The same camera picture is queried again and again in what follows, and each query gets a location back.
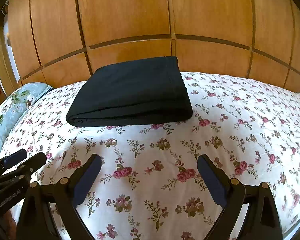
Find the white floral sheet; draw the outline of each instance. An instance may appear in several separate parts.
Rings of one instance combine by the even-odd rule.
[[[289,230],[300,219],[300,94],[230,76],[182,77],[194,110],[186,122],[73,127],[65,116],[84,84],[79,82],[31,106],[1,157],[21,148],[28,157],[46,153],[47,164],[33,180],[49,184],[69,177],[91,154],[100,155],[100,174],[77,207],[96,239],[203,239],[221,207],[198,174],[201,154],[244,184],[268,182],[282,230]],[[56,206],[51,208],[61,236],[69,239]]]

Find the brass screw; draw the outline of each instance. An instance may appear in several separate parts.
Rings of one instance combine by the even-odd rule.
[[[38,183],[36,181],[30,183],[30,187],[36,187]]]
[[[262,186],[263,188],[269,188],[269,185],[268,185],[268,183],[266,183],[266,182],[262,182],[262,183],[261,183],[261,186]]]
[[[60,180],[60,183],[61,184],[67,184],[68,183],[68,178],[62,178],[61,180]]]
[[[231,179],[230,182],[233,185],[238,185],[239,184],[239,181],[237,179]]]

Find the light blue floral pillow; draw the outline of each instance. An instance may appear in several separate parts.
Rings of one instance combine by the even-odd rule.
[[[52,89],[45,83],[29,83],[14,91],[0,105],[0,151],[11,129],[28,112],[28,107]]]

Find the folded black garment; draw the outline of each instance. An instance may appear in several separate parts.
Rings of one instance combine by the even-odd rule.
[[[76,127],[159,124],[192,116],[176,57],[104,66],[82,86],[67,115]]]

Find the blue gripper pad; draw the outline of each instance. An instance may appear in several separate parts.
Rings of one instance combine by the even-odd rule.
[[[209,159],[207,155],[200,155],[197,161],[198,171],[204,180],[208,190],[217,205],[222,206],[224,208],[227,204],[227,192],[226,187],[218,178],[220,176],[220,171],[212,161]]]
[[[19,162],[27,158],[27,151],[25,149],[20,149],[17,152],[11,154],[10,156],[5,157],[3,161],[3,167],[5,169],[10,169],[14,165],[17,165]]]
[[[89,190],[91,189],[92,184],[96,180],[101,170],[102,161],[100,156],[97,154],[93,154],[87,162],[89,162],[91,158],[93,159],[93,161],[74,187],[72,199],[72,206],[74,207],[84,202]]]

